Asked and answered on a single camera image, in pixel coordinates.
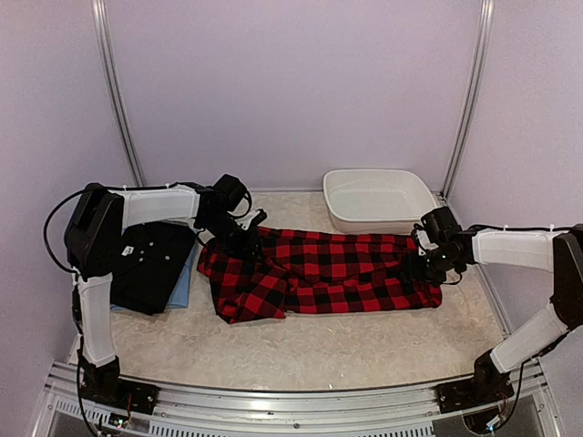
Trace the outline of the red black plaid shirt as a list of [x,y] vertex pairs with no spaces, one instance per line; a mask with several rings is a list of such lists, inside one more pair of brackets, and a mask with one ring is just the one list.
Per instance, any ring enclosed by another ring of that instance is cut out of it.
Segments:
[[197,269],[216,314],[229,324],[282,320],[289,313],[345,314],[437,308],[440,288],[402,275],[416,253],[404,235],[343,235],[261,227],[263,256],[241,260],[212,239]]

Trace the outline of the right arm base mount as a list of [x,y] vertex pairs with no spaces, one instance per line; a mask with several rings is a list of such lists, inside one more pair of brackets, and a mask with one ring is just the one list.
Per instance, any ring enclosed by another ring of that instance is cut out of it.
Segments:
[[507,375],[502,378],[471,378],[438,384],[435,388],[441,413],[458,412],[502,401],[515,392]]

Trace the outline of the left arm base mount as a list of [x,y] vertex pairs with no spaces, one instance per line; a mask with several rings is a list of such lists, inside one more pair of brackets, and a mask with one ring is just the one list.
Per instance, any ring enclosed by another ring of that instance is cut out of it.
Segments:
[[83,400],[107,405],[129,413],[152,415],[157,405],[159,387],[144,382],[118,379],[111,393],[104,388],[97,388],[89,382],[82,382],[80,395]]

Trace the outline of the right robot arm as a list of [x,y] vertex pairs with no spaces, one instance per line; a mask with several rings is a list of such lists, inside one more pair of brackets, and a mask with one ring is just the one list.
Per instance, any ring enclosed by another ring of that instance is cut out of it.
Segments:
[[412,229],[414,249],[404,258],[404,282],[439,287],[449,272],[470,266],[532,273],[546,279],[550,295],[533,314],[474,363],[464,393],[484,404],[507,388],[511,371],[541,355],[582,326],[582,227],[463,228],[448,207],[436,208]]

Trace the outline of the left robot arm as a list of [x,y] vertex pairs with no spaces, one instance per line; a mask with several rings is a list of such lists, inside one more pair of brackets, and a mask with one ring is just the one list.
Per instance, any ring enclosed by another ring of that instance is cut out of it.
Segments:
[[148,223],[179,223],[208,231],[234,257],[258,259],[262,248],[257,227],[267,214],[249,208],[235,215],[240,202],[252,198],[240,180],[228,174],[212,186],[175,182],[111,188],[93,183],[75,196],[78,202],[66,228],[65,246],[80,309],[78,362],[86,386],[107,404],[116,405],[128,395],[127,384],[119,378],[110,325],[110,290],[124,231]]

